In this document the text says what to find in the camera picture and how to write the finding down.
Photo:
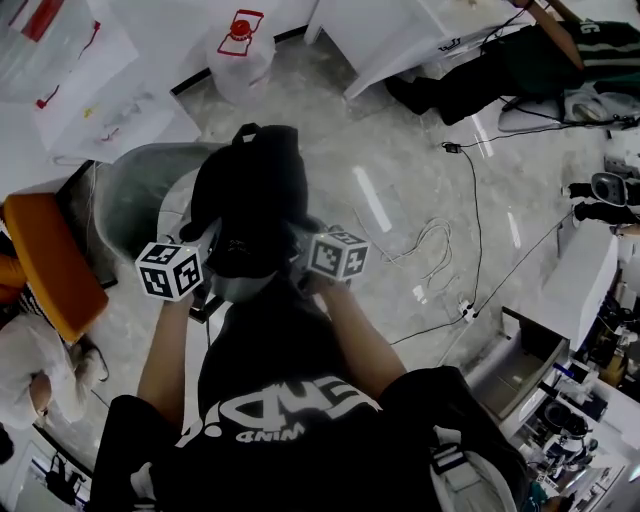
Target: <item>white lab coat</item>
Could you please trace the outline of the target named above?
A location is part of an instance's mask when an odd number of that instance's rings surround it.
[[[37,418],[29,386],[43,371],[51,381],[52,399],[69,421],[82,417],[76,378],[66,347],[44,319],[20,314],[0,330],[0,423],[16,429],[29,427]]]

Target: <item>white box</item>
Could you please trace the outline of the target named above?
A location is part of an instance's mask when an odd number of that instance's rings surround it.
[[[338,281],[364,272],[370,243],[346,231],[313,235],[307,268]]]
[[[150,242],[136,260],[148,297],[177,302],[203,281],[197,247]]]

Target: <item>sneaker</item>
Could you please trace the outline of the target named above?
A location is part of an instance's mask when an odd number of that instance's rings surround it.
[[[84,349],[80,342],[77,342],[69,349],[69,359],[71,360],[71,367],[75,371],[78,365],[84,359]]]
[[[90,389],[109,378],[109,369],[97,348],[92,348],[85,354],[76,370],[76,378],[83,380]]]
[[[580,227],[580,222],[582,222],[580,219],[576,217],[576,212],[578,212],[579,210],[582,210],[586,206],[587,206],[586,204],[580,203],[573,207],[573,215],[571,216],[571,222],[573,223],[573,227],[576,229]]]
[[[384,85],[391,96],[411,112],[421,116],[432,106],[429,104],[429,97],[432,95],[429,87],[431,82],[437,82],[437,80],[416,78],[414,83],[409,83],[397,76],[390,76],[385,79]]]

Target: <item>orange cushion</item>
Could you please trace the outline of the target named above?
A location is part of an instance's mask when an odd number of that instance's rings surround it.
[[[107,306],[53,194],[11,195],[4,203],[11,240],[33,293],[49,321],[77,341]]]

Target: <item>hand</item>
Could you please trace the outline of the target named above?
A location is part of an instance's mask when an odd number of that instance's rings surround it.
[[[31,402],[38,414],[43,413],[51,401],[51,381],[43,371],[36,373],[29,386]]]

